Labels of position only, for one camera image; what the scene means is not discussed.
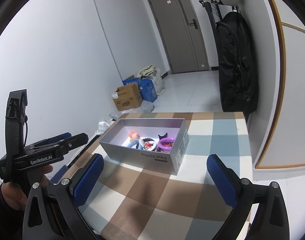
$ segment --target table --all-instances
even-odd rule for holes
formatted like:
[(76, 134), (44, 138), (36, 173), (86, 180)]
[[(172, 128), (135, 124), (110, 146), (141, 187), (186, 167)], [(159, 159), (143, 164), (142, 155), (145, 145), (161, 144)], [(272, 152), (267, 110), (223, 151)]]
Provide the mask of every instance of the table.
[[(239, 177), (252, 181), (252, 159), (242, 113), (124, 114), (121, 118), (185, 118), (189, 144), (177, 176), (111, 160), (96, 141), (64, 175), (93, 153), (104, 170), (79, 210), (106, 240), (210, 240), (231, 211), (206, 169), (216, 153)], [(238, 239), (246, 237), (249, 217)]]

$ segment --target purple ring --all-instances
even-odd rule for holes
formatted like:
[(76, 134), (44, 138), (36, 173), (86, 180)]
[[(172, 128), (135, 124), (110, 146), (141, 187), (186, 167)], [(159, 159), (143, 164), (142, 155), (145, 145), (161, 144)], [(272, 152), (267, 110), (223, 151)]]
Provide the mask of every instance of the purple ring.
[(171, 151), (171, 147), (166, 147), (166, 146), (163, 146), (162, 143), (165, 143), (165, 142), (175, 142), (175, 139), (174, 138), (163, 138), (163, 139), (160, 139), (157, 146), (162, 149), (163, 151)]

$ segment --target open box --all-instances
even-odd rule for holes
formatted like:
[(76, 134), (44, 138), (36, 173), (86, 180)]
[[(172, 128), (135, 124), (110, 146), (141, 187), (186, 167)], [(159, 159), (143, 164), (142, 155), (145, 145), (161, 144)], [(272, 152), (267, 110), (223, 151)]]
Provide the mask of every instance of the open box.
[[(170, 152), (155, 152), (128, 148), (129, 131), (138, 133), (141, 138), (152, 138), (158, 142), (158, 135), (168, 133), (175, 138)], [(188, 145), (188, 134), (185, 119), (181, 118), (139, 118), (119, 119), (110, 127), (99, 142), (115, 161), (139, 168), (177, 175)]]

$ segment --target silver screw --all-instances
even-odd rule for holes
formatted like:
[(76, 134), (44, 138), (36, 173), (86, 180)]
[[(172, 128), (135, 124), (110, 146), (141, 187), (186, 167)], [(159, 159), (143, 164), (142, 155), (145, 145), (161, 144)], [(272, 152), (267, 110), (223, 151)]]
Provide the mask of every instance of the silver screw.
[(242, 178), (242, 184), (248, 185), (249, 184), (249, 179)]
[(61, 184), (67, 185), (69, 183), (69, 179), (62, 179)]
[(274, 187), (274, 188), (278, 188), (279, 187), (279, 185), (278, 185), (278, 183), (277, 182), (272, 182), (272, 187)]
[(33, 188), (38, 188), (39, 187), (39, 183), (38, 182), (35, 182), (32, 186)]

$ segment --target black backpack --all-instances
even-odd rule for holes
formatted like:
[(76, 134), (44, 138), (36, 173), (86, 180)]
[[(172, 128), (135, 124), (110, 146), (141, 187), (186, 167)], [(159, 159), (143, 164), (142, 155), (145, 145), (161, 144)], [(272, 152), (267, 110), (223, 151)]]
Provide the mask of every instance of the black backpack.
[(258, 75), (251, 31), (238, 12), (217, 22), (219, 43), (219, 90), (224, 112), (243, 112), (247, 117), (257, 108)]

